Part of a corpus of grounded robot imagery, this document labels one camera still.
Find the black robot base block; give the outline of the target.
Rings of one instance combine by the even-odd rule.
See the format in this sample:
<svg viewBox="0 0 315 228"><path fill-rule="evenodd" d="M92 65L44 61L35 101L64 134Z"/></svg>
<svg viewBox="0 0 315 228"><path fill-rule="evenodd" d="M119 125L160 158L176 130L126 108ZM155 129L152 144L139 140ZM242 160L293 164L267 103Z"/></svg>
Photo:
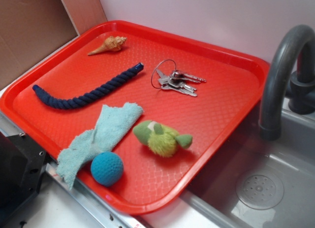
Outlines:
<svg viewBox="0 0 315 228"><path fill-rule="evenodd" d="M0 135L0 213L15 211L39 193L46 151L31 137Z"/></svg>

